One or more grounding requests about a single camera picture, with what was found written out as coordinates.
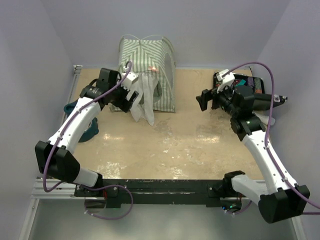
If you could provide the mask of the green striped pet tent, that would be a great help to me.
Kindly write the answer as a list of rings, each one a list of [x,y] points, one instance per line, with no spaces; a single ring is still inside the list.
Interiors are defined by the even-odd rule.
[[[175,113],[175,50],[170,40],[161,35],[150,35],[138,38],[125,34],[119,42],[118,69],[122,71],[127,61],[132,62],[131,70],[138,74],[138,80],[130,91],[137,91],[130,113],[138,122],[145,119],[149,125],[155,123],[155,111]],[[151,72],[148,67],[156,67],[159,72]],[[162,87],[161,99],[153,103],[153,93],[157,82]]]

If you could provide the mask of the green checked cushion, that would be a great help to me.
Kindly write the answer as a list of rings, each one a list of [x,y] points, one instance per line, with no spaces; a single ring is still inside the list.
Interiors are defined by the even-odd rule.
[[[154,104],[161,99],[162,94],[163,94],[162,85],[161,85],[161,82],[158,81],[154,87],[154,90],[153,90],[153,103]]]

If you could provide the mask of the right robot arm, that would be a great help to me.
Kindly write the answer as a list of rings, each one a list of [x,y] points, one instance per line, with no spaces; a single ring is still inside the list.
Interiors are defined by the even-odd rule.
[[[212,101],[212,109],[221,108],[230,115],[230,125],[239,140],[249,150],[264,178],[264,184],[250,179],[242,171],[225,174],[213,190],[220,197],[241,194],[258,206],[263,219],[271,224],[303,214],[310,197],[306,185],[299,185],[288,173],[266,135],[262,121],[253,113],[255,102],[270,103],[269,94],[254,93],[249,86],[229,86],[218,91],[205,89],[195,98],[202,111]]]

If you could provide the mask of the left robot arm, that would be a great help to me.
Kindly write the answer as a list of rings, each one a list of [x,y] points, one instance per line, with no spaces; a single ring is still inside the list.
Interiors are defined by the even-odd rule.
[[[47,141],[36,144],[40,173],[62,182],[84,185],[92,196],[99,196],[104,190],[102,175],[82,168],[73,154],[82,135],[93,126],[92,121],[106,105],[112,104],[125,113],[131,109],[139,95],[131,90],[137,80],[138,74],[130,66],[126,66],[123,73],[102,68],[99,77],[82,89],[74,109],[59,130]]]

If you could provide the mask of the pink pompom toy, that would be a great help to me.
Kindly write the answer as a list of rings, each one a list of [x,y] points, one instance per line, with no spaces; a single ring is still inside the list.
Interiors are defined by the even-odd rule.
[[[148,70],[153,72],[153,73],[158,73],[159,72],[158,68],[156,68],[155,66],[149,66]]]

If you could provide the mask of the poker chips in case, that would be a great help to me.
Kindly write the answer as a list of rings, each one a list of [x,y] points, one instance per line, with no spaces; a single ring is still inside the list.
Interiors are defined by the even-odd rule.
[[[234,86],[248,86],[250,87],[254,93],[264,94],[264,82],[259,77],[247,77],[247,76],[240,76],[236,77],[234,82]]]

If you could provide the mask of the black carrying case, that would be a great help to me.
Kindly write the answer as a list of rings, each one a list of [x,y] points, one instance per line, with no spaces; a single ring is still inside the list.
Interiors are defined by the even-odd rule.
[[[237,73],[233,73],[233,75],[235,79],[231,85],[232,89],[239,86],[247,86],[252,89],[255,97],[254,111],[267,111],[270,109],[271,95],[265,93],[264,82],[261,78]],[[213,74],[213,88],[217,88],[221,83],[222,81],[218,80],[218,72],[215,72]],[[273,107],[275,108],[283,105],[288,100],[288,97],[275,94],[273,99]]]

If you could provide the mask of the white plastic tube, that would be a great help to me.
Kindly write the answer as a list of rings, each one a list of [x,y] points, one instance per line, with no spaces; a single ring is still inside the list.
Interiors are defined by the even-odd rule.
[[[264,125],[273,126],[276,122],[276,120],[273,117],[269,118],[268,115],[264,115],[264,114],[261,114],[261,113],[255,112],[255,111],[253,113],[261,120],[261,122]]]

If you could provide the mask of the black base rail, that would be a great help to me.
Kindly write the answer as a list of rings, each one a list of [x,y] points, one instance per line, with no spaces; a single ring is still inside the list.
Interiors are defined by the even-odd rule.
[[[242,195],[223,189],[221,179],[104,179],[103,190],[76,187],[74,195],[85,198],[89,208],[117,209],[136,205],[205,205],[220,207]]]

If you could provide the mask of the aluminium frame rail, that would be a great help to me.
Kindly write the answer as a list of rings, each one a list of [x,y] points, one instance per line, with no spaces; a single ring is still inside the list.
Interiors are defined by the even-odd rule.
[[[31,192],[32,199],[45,199],[45,200],[65,200],[75,198],[75,185],[63,182],[57,187],[54,187],[59,180],[47,179],[46,186],[52,189],[50,192],[45,192],[43,189],[43,179],[37,177]]]

